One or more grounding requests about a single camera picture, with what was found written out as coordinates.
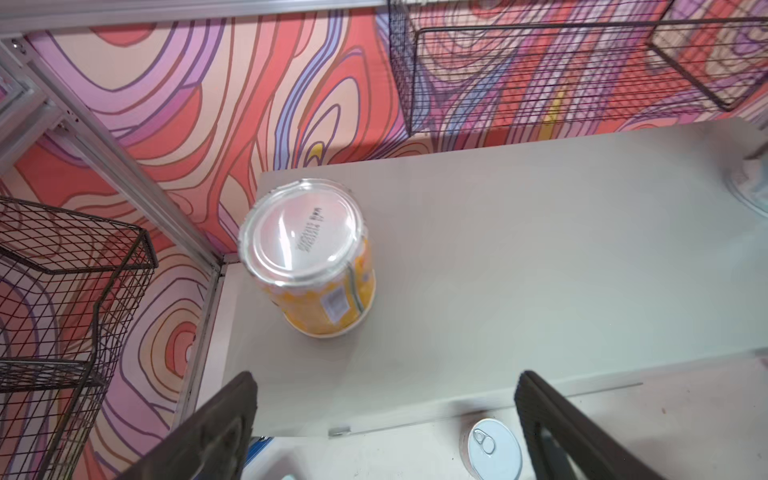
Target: barcode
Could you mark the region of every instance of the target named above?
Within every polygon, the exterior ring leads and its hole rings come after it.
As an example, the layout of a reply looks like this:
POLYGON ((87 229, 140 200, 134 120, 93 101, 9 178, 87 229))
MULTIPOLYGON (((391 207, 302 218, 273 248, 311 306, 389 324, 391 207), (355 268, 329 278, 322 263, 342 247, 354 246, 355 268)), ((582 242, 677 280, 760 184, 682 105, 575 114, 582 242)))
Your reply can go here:
POLYGON ((349 311, 349 302, 346 300, 346 289, 340 286, 320 299, 326 315, 334 324, 338 323, 345 313, 349 311))

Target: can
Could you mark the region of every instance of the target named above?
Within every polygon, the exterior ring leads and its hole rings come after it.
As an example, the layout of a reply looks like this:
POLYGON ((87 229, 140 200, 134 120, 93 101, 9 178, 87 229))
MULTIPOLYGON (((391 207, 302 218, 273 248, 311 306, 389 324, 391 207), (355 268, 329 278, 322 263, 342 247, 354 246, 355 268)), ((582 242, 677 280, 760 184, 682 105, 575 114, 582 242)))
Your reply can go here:
POLYGON ((742 204, 768 217, 768 155, 739 162, 725 181, 742 204))
POLYGON ((270 191, 240 228, 240 260, 288 320, 309 336, 341 335, 376 293, 368 230, 349 189, 307 178, 270 191))
POLYGON ((517 480, 523 466, 520 444, 497 419, 482 419, 462 434, 464 466, 478 480, 517 480))

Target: white shelf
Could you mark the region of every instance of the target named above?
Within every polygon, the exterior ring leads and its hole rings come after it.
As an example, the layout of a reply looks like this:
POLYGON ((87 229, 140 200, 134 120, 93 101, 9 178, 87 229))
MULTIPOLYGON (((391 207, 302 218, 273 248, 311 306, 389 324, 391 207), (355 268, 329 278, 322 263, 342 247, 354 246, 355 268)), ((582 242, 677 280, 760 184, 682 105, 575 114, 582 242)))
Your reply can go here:
MULTIPOLYGON (((768 468, 764 362, 726 362, 570 400, 664 478, 755 480, 765 478, 768 468)), ((520 480, 536 480, 517 411, 501 409, 487 416, 503 421, 521 443, 520 480)), ((285 475, 312 480, 473 480, 458 452, 458 437, 467 423, 443 419, 340 439, 274 439, 246 466, 243 480, 285 475)))
POLYGON ((241 265, 223 286, 203 402, 259 384, 257 435, 325 435, 512 404, 533 369, 564 394, 768 346, 768 222, 720 166, 739 119, 264 174, 349 186, 378 287, 349 335, 293 330, 241 265))

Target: metal mesh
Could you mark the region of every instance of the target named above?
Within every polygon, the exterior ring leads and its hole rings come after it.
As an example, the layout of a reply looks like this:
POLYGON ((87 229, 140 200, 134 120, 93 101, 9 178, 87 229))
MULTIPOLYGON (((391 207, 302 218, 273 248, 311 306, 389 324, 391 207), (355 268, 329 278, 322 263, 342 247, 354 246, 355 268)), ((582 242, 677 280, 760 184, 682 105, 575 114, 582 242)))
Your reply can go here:
POLYGON ((0 197, 0 475, 69 478, 157 267, 146 230, 0 197))
POLYGON ((409 133, 698 115, 765 81, 768 3, 389 4, 409 133))

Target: can label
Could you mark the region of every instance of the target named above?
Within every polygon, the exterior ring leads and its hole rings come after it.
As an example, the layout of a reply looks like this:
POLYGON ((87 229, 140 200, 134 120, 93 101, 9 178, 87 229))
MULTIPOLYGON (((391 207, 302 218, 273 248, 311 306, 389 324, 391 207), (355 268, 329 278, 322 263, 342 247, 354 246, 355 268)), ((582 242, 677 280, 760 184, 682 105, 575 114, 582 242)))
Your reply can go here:
POLYGON ((334 280, 308 288, 265 287, 272 301, 299 331, 333 336, 358 323, 376 291, 376 276, 367 237, 352 264, 334 280))

